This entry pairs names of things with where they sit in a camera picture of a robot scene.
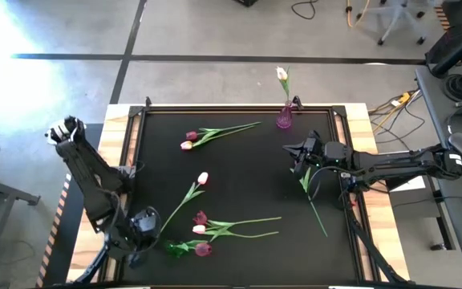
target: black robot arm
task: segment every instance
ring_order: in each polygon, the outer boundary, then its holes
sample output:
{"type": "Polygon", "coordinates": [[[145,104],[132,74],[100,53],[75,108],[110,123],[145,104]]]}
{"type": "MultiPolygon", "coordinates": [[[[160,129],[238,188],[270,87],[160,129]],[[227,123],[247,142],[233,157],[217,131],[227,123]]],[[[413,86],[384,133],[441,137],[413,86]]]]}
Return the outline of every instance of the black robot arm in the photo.
{"type": "Polygon", "coordinates": [[[77,280],[90,282],[103,260],[128,257],[133,265],[159,238],[158,212],[147,207],[133,217],[120,206],[120,196],[131,194],[130,172],[110,167],[85,138],[85,125],[73,116],[58,122],[46,132],[48,143],[71,171],[83,194],[83,206],[96,233],[104,232],[103,248],[77,280]]]}
{"type": "Polygon", "coordinates": [[[317,168],[308,185],[308,193],[312,195],[312,200],[320,187],[322,171],[340,172],[345,188],[343,192],[337,192],[337,197],[344,196],[343,204],[351,229],[362,240],[389,282],[408,283],[409,281],[395,272],[368,237],[355,217],[348,193],[368,191],[372,184],[380,180],[410,180],[422,175],[455,180],[462,176],[460,156],[440,145],[415,152],[373,155],[354,151],[353,148],[336,141],[324,144],[315,131],[310,132],[301,144],[285,145],[283,148],[295,159],[294,174],[297,179],[302,178],[310,165],[317,168]]]}

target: white tulip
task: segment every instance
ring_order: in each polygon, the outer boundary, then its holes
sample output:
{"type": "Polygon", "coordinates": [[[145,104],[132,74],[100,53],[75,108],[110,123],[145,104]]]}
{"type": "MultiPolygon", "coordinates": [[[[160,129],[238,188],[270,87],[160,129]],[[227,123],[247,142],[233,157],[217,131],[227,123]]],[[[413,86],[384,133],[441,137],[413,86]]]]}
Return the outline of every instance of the white tulip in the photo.
{"type": "Polygon", "coordinates": [[[279,80],[287,80],[288,79],[288,73],[286,73],[286,71],[282,67],[276,68],[276,71],[278,72],[279,80]]]}

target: red tulip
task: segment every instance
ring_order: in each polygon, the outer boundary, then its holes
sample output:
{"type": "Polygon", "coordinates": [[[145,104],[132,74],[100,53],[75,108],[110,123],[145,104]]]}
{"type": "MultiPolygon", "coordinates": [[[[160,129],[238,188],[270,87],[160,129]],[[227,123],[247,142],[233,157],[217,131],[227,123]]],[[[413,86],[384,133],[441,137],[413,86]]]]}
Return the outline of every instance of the red tulip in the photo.
{"type": "Polygon", "coordinates": [[[196,245],[196,254],[200,257],[208,256],[212,253],[212,247],[207,243],[199,243],[196,245]]]}
{"type": "Polygon", "coordinates": [[[204,224],[206,224],[206,222],[208,221],[208,218],[206,217],[205,212],[199,211],[199,213],[197,213],[197,215],[196,215],[196,217],[193,219],[193,221],[194,221],[197,225],[204,225],[204,224]]]}
{"type": "Polygon", "coordinates": [[[197,132],[187,132],[186,133],[186,140],[196,140],[197,139],[197,132]]]}

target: purple vase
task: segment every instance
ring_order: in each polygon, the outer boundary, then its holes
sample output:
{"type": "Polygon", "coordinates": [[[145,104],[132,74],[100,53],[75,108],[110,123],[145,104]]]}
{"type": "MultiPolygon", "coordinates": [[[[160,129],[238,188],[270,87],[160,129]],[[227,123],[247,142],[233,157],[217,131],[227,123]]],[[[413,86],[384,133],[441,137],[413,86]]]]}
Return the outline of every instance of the purple vase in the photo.
{"type": "Polygon", "coordinates": [[[292,126],[292,102],[287,100],[285,106],[279,112],[276,118],[276,124],[279,128],[289,128],[292,126]]]}

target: black desk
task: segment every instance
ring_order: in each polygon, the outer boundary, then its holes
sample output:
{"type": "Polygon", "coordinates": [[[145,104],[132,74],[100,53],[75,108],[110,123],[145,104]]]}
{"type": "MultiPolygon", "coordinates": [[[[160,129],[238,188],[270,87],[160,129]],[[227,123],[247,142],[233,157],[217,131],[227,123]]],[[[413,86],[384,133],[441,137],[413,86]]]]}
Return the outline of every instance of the black desk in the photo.
{"type": "MultiPolygon", "coordinates": [[[[462,67],[454,68],[451,73],[462,73],[462,67]]],[[[447,117],[451,115],[456,108],[454,102],[447,98],[441,90],[442,81],[432,76],[426,67],[416,68],[416,80],[419,88],[431,114],[432,122],[440,139],[440,143],[448,147],[447,138],[447,117]]],[[[455,132],[462,132],[462,117],[454,117],[452,120],[452,129],[455,132]]],[[[462,178],[456,181],[438,180],[440,192],[444,197],[462,196],[462,178]]],[[[456,232],[457,239],[462,251],[462,199],[450,198],[444,200],[448,209],[448,214],[452,221],[452,226],[456,232]]]]}

